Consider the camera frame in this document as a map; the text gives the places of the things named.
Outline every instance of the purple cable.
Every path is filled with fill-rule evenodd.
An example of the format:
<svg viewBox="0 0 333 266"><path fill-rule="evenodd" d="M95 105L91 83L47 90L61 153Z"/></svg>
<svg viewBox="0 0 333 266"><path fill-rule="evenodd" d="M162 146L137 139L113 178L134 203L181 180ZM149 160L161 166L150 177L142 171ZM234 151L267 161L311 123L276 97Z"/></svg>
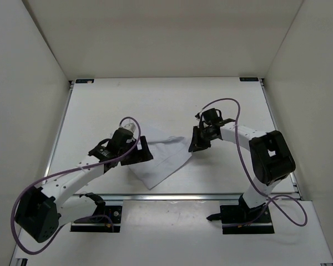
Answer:
<svg viewBox="0 0 333 266"><path fill-rule="evenodd" d="M233 98L221 98L221 99L218 99L218 100L214 100L214 101L212 101L212 102L210 102L209 104L207 104L207 105L205 105L203 108L202 108L202 110L201 110L201 112L205 109L205 108L207 108L208 106L210 106L211 104L214 104L214 103L216 103L216 102L218 102L218 101L225 101L225 100L229 100L229 101L233 101L233 102L235 102L236 104L237 104L237 106L238 106L238 112L237 112L237 116L236 116L236 118L235 118L235 122L234 122L234 124L235 124L235 142L236 142L236 146L237 146L237 151L238 151L238 155L239 155L239 159L240 159L240 162L241 162L241 164L242 164L242 167L243 167L243 169L244 169L244 172L245 172L245 174L246 174L246 176L247 176L247 178L248 178L248 180L249 180L249 182L250 182L250 184L254 187L254 189L256 190L256 192L257 193L259 193L260 195L262 195L263 197L265 197L267 200L268 200L268 202L265 204L265 206L263 207L263 209L261 210L261 212L258 214L258 216L256 217L256 218L254 218L253 220L251 220L250 222L247 222L247 223L239 223L239 224L228 224L228 225L226 225L226 226L224 226L224 227L235 227L235 226L244 226L244 225L246 225L246 224L250 224L250 223L253 223L254 221L256 221L264 212L265 212L265 209L267 208L267 206L270 204L270 203L273 203L278 209L279 209L279 211L290 221L290 222L292 222L293 224L295 224L295 225L297 225L297 226L300 226L300 227L303 227L303 226L305 226L306 224L307 224L307 222L308 222L308 217L307 217L307 213L306 213L306 210L304 209L304 207L301 205L301 203L296 199L296 198L293 198L293 197L291 197L291 196L289 196L289 195L285 195L285 194L280 194L280 195L276 195L276 196L274 196L274 197L270 197L270 196L268 196L268 195L266 195L266 194L264 194L264 193L262 193L257 187L256 187L256 185L254 184L254 182L253 182L253 180L251 179L251 176L250 176L250 174L249 174L249 171L248 171L248 169L246 168L246 165L245 165L245 162L244 162L244 159L243 159L243 155L242 155L242 153L241 153L241 150L240 150L240 144L239 144L239 135L238 135L238 119L239 119L239 116L240 116L240 104L239 104L239 102L237 101L237 100L235 100L235 99L233 99ZM291 199L291 200L293 200L294 202L296 202L297 203L297 205L299 205L300 206L300 208L302 209L302 211L303 211L303 213L304 213L304 215L305 215L305 222L304 223L302 223L302 224L300 224L300 223L297 223L297 222L295 222L276 202L275 202L275 200L277 199L277 198L280 198L280 197L285 197L285 198L289 198L289 199Z"/></svg>
<svg viewBox="0 0 333 266"><path fill-rule="evenodd" d="M124 154L122 154L121 156L115 158L115 159L111 159L111 160L108 160L108 161L104 161L104 162L99 162L99 163L95 163L93 165L88 165L88 166L83 166L83 167L76 167L76 168L72 168L72 169L68 169L68 170L64 170L62 172L58 172L58 173L54 173L52 175L49 175L49 176L46 176L46 177L42 177L40 178L39 180L36 180L34 181L32 184L30 184L28 187L26 187L21 193L20 195L17 197L17 199L15 200L15 203L13 204L13 207L12 207L12 210L11 210L11 217L10 217L10 226L11 226L11 233L12 233L12 236L16 242L16 244L20 247L20 249L22 249L22 251L26 252L27 254L29 255L37 255L39 253L41 253L42 251L44 251L50 244L51 242L54 240L54 238L57 236L57 234L59 233L59 231L63 228L63 226L59 227L57 229L57 231L54 233L54 235L51 237L51 239L49 240L49 242L47 243L47 245L45 245L43 248L41 248L40 250L38 251L30 251L28 250L27 248L24 247L24 245L21 243L21 241L19 240L18 238L18 235L17 235L17 232L15 230L15 212L16 212L16 209L17 209L17 206L22 198L22 196L33 186L37 185L38 183L42 183L44 180L47 180L47 179L50 179L52 177L56 177L56 176L61 176L61 175L66 175L68 173L73 173L73 172L77 172L77 171L80 171L81 169L85 169L85 168L93 168L93 167L97 167L99 165L103 165L105 163L111 163L111 162L119 162L121 161L123 158L125 158L128 154L130 154L133 149L137 146L138 142L139 142L139 139L140 139L140 126L139 126L139 123L137 122L136 119L134 119L133 117L130 117L130 116L126 116L125 118L123 118L120 122L119 125L122 124L123 121L125 121L126 119L131 119L132 121L135 122L137 128L138 128L138 137L136 139L136 142L134 143L134 145ZM96 216L89 216L89 217L84 217L83 219L85 218L95 218ZM110 217L107 216L107 219L109 220L109 223L112 225L112 228L113 228L113 223L111 221L111 219L109 219Z"/></svg>

